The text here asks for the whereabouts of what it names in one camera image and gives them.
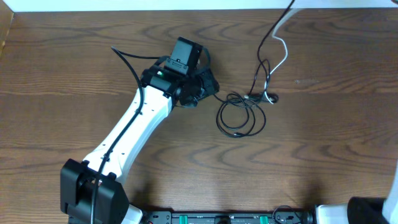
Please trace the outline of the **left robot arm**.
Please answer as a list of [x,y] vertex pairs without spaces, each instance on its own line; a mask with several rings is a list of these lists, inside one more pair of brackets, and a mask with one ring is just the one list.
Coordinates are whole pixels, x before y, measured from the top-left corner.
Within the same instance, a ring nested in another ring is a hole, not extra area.
[[144,212],[131,205],[123,185],[156,127],[180,105],[194,108],[220,89],[210,70],[207,48],[179,37],[170,55],[153,57],[121,119],[81,162],[60,171],[60,209],[69,223],[140,223]]

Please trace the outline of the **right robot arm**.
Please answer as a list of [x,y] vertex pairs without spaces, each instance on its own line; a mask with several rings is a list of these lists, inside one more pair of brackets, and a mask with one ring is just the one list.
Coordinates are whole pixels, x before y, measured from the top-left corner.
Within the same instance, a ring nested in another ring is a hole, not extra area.
[[352,197],[348,203],[315,207],[317,224],[397,224],[397,167],[386,198]]

